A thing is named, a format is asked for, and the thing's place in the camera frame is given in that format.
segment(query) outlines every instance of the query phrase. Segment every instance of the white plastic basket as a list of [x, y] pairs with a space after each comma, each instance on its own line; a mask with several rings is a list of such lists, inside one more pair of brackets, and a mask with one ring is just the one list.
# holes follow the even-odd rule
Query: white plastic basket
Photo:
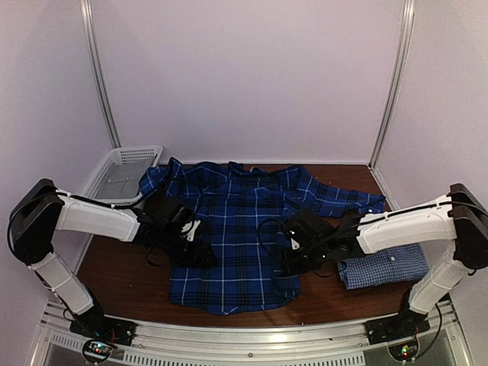
[[111, 150], [100, 161], [97, 168], [91, 174], [88, 184], [86, 185], [86, 189], [83, 191], [82, 195], [91, 198], [92, 200], [98, 200], [107, 204], [133, 204], [143, 196], [141, 193], [139, 193], [136, 197], [121, 197], [110, 200], [98, 199], [98, 193], [100, 192], [100, 187], [105, 180], [108, 169], [112, 166], [112, 164], [124, 165], [150, 158], [154, 158], [154, 162], [152, 163], [152, 166], [154, 167], [158, 165], [161, 154], [162, 146], [159, 145], [121, 147]]

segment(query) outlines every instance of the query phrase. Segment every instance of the wooden table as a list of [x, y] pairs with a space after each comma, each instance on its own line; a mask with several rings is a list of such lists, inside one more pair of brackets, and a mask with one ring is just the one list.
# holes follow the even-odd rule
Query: wooden table
[[[269, 171], [284, 166], [260, 165]], [[306, 167], [322, 183], [380, 194], [376, 181], [365, 166]], [[345, 285], [339, 280], [336, 265], [330, 265], [322, 270], [324, 274], [332, 274], [328, 278], [319, 278], [312, 273], [300, 276], [301, 295], [285, 307], [215, 316], [203, 310], [169, 303], [169, 262], [164, 254], [154, 252], [151, 260], [162, 266], [153, 267], [147, 264], [146, 254], [146, 249], [140, 246], [104, 237], [93, 239], [79, 271], [79, 278], [95, 293], [108, 315], [189, 326], [330, 323], [394, 313], [398, 311], [403, 293], [413, 284], [404, 282], [346, 291]]]

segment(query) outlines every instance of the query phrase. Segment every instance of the checkered cloth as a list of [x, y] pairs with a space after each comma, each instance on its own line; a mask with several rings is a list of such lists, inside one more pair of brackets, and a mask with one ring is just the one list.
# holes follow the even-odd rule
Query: checkered cloth
[[[279, 259], [258, 245], [256, 229], [265, 219], [291, 218], [301, 209], [323, 217], [341, 217], [347, 210], [379, 213], [384, 197], [320, 184], [302, 165], [277, 172], [246, 171], [230, 162], [228, 168], [202, 162], [190, 168], [171, 158], [168, 167], [149, 168], [140, 182], [145, 196], [167, 178], [168, 196], [177, 197], [204, 221], [198, 236], [212, 244], [219, 265], [210, 269], [172, 268], [169, 300], [209, 313], [228, 315], [270, 310], [289, 303], [300, 293], [297, 276], [283, 277]], [[262, 240], [277, 255], [290, 243], [277, 223], [262, 227]]]
[[422, 279], [429, 267], [419, 244], [382, 250], [364, 258], [338, 263], [339, 277], [348, 290]]

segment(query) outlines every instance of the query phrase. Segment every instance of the folded checkered shirt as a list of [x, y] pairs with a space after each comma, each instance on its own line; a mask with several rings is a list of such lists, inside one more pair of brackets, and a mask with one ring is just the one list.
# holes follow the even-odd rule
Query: folded checkered shirt
[[[246, 171], [230, 162], [228, 168], [202, 162], [189, 168], [171, 158], [168, 167], [149, 168], [140, 182], [149, 196], [167, 178], [166, 194], [196, 210], [204, 221], [198, 236], [210, 242], [219, 265], [210, 269], [172, 268], [169, 300], [209, 313], [228, 315], [281, 307], [300, 293], [297, 276], [283, 277], [276, 258], [258, 245], [257, 226], [265, 219], [291, 218], [301, 209], [322, 217], [341, 217], [347, 210], [381, 212], [384, 197], [320, 184], [302, 165], [277, 172]], [[264, 244], [279, 253], [290, 243], [277, 223], [262, 227]]]

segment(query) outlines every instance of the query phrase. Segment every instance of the white wall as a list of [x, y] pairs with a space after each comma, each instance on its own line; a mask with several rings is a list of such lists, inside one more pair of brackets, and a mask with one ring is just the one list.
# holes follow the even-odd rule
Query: white wall
[[105, 0], [93, 12], [124, 145], [184, 162], [369, 160], [403, 1]]
[[[48, 177], [80, 191], [110, 148], [90, 70], [78, 0], [0, 5], [0, 363], [25, 364], [47, 292], [7, 249], [8, 214]], [[83, 235], [55, 245], [73, 266]]]
[[[488, 207], [488, 3], [416, 3], [412, 46], [379, 170], [400, 206], [465, 183]], [[429, 262], [442, 243], [425, 246]], [[488, 271], [453, 293], [476, 365], [486, 364]]]

